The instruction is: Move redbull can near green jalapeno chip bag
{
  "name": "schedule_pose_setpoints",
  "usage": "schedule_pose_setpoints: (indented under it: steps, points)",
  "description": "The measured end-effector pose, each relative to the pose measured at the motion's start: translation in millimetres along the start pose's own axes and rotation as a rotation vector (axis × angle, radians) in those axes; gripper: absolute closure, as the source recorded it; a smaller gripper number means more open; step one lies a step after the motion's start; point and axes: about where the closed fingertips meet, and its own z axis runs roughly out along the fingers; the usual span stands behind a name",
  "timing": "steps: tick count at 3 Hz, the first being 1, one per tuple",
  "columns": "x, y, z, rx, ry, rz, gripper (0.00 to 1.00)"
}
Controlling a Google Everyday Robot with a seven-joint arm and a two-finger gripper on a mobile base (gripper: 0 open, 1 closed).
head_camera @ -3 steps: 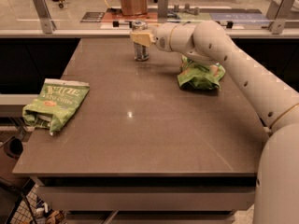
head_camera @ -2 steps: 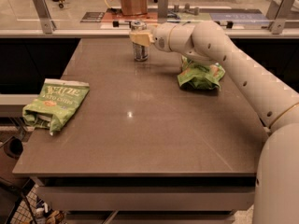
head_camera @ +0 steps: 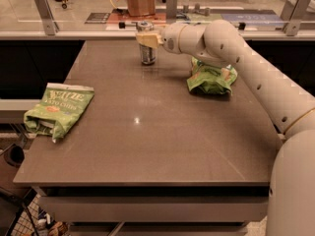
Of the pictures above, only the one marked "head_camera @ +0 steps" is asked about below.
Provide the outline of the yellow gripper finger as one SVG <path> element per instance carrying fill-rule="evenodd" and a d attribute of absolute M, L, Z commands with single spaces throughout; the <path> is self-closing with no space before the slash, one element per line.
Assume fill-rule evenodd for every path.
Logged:
<path fill-rule="evenodd" d="M 144 46 L 157 49 L 163 45 L 161 35 L 154 31 L 141 31 L 136 33 L 137 41 Z"/>

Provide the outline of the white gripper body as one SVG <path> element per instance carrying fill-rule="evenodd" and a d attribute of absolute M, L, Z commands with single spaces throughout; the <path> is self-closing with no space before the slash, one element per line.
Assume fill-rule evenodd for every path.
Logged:
<path fill-rule="evenodd" d="M 163 40 L 163 48 L 175 54 L 182 54 L 184 52 L 181 44 L 181 34 L 186 28 L 184 24 L 174 23 L 166 26 L 161 32 L 161 38 Z"/>

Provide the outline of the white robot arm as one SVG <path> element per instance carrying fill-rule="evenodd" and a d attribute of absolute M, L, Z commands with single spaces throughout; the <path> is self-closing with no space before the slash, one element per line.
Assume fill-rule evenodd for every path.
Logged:
<path fill-rule="evenodd" d="M 272 170 L 266 236 L 315 236 L 314 96 L 254 51 L 225 20 L 157 26 L 137 32 L 136 39 L 237 70 L 285 137 Z"/>

